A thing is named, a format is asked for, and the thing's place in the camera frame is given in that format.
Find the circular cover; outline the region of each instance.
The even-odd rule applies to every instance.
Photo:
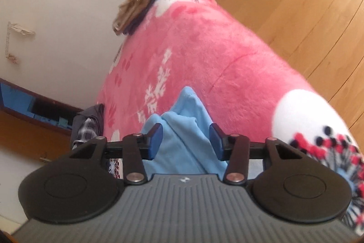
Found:
[[[116,179],[88,159],[65,159],[28,175],[19,201],[28,217],[48,223],[75,223],[110,207],[119,194]]]
[[[340,217],[351,200],[347,181],[315,161],[282,160],[256,177],[252,192],[269,213],[296,223]]]

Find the silver rivet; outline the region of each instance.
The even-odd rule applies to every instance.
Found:
[[[133,172],[133,173],[129,173],[126,176],[126,179],[131,182],[139,182],[139,181],[144,180],[144,175],[142,173]]]
[[[241,182],[245,179],[245,176],[244,174],[234,172],[226,175],[226,179],[231,182]]]

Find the brown garment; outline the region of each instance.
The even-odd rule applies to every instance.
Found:
[[[147,7],[149,2],[150,0],[126,0],[123,2],[119,6],[119,13],[112,24],[115,34],[123,33],[129,23]]]

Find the gray ribbed panel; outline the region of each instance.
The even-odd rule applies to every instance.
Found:
[[[184,183],[184,177],[190,180]],[[147,184],[127,187],[114,207],[92,220],[30,220],[14,237],[19,243],[344,243],[357,236],[339,221],[307,226],[275,219],[244,188],[215,175],[155,175]]]

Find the blue garment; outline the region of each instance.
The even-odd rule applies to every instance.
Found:
[[[138,16],[136,16],[128,26],[125,27],[123,34],[125,35],[133,35],[134,32],[137,30],[138,26],[140,25],[140,23],[144,20],[145,16],[147,15],[149,9],[152,7],[152,5],[154,4],[156,0],[150,0],[149,4],[147,5],[147,7],[142,10],[140,12],[140,14]]]
[[[149,179],[154,173],[215,173],[222,179],[227,163],[219,161],[212,149],[212,120],[190,87],[183,88],[170,111],[161,116],[151,115],[142,133],[147,133],[155,123],[163,125],[163,141],[155,159],[143,161]]]

